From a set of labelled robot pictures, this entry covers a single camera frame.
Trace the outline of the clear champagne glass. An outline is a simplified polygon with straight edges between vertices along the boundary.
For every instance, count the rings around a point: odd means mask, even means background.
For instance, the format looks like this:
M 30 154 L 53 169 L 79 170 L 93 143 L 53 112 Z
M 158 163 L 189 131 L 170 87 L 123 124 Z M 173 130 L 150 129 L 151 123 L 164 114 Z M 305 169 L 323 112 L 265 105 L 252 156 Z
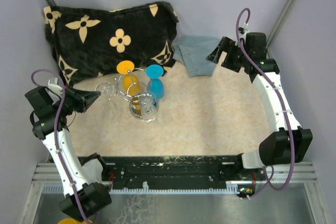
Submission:
M 114 85 L 109 82 L 102 82 L 96 86 L 96 91 L 101 93 L 101 97 L 106 98 L 111 101 L 112 98 L 117 94 L 117 89 Z

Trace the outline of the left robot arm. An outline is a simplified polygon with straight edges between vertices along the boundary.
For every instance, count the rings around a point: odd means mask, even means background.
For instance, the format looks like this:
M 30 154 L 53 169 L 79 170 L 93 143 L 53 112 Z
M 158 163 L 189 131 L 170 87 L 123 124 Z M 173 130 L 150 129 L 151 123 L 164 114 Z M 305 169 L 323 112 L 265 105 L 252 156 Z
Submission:
M 62 182 L 65 198 L 59 207 L 80 222 L 88 222 L 89 217 L 111 204 L 109 191 L 102 183 L 108 177 L 109 167 L 97 153 L 80 162 L 72 145 L 67 116 L 86 112 L 100 94 L 99 91 L 65 88 L 57 102 L 42 86 L 25 94 L 33 107 L 31 117 L 38 118 L 31 121 L 32 132 L 48 149 Z

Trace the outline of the orange wine glass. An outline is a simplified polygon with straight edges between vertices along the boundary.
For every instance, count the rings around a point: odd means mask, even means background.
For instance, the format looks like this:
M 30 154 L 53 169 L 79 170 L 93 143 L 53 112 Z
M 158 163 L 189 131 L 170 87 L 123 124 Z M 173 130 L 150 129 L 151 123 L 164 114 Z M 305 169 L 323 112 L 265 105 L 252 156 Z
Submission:
M 139 113 L 141 106 L 139 104 L 139 99 L 136 95 L 141 93 L 141 85 L 139 79 L 132 72 L 135 69 L 135 65 L 130 60 L 124 60 L 117 65 L 117 72 L 120 74 L 120 77 L 123 76 L 122 86 L 124 91 L 122 92 L 119 89 L 117 84 L 118 93 L 124 100 L 130 101 L 131 108 L 134 113 Z

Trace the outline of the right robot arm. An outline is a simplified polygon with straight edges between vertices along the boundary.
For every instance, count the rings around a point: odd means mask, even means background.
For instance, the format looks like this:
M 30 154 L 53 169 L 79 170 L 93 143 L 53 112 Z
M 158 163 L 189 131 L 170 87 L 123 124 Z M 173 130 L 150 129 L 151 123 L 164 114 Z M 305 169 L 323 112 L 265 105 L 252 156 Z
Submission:
M 256 150 L 242 153 L 241 162 L 234 167 L 235 175 L 245 180 L 253 174 L 255 168 L 290 162 L 300 163 L 313 135 L 310 129 L 302 128 L 288 104 L 281 84 L 279 67 L 274 59 L 266 57 L 266 35 L 248 33 L 243 45 L 254 65 L 246 59 L 238 43 L 228 37 L 223 37 L 206 59 L 218 63 L 220 55 L 225 52 L 222 67 L 234 72 L 243 69 L 258 91 L 265 109 L 269 136 Z

